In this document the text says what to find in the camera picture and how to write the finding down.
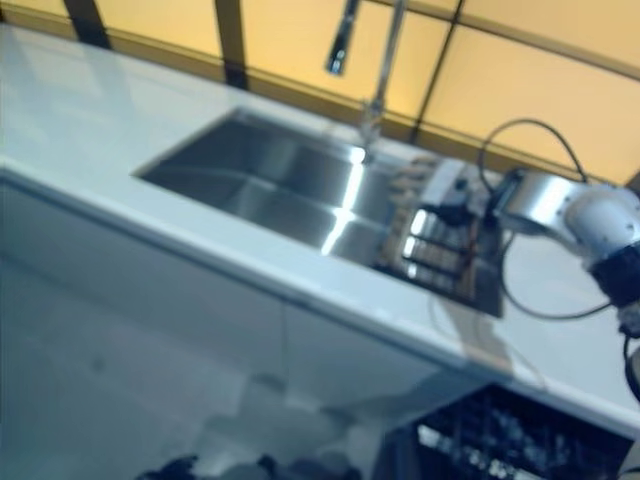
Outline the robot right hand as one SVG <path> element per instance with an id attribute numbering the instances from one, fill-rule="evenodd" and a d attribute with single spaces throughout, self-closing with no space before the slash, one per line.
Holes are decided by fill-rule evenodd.
<path id="1" fill-rule="evenodd" d="M 407 210 L 434 214 L 450 226 L 470 224 L 473 214 L 467 206 L 464 168 L 464 163 L 458 160 L 417 157 L 394 173 L 390 183 L 391 202 Z"/>

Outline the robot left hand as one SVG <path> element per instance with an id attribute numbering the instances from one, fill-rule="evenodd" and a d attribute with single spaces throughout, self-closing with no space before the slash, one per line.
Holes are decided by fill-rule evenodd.
<path id="1" fill-rule="evenodd" d="M 173 459 L 157 470 L 144 474 L 145 479 L 156 480 L 196 480 L 195 466 L 199 460 L 198 455 L 187 455 Z"/>

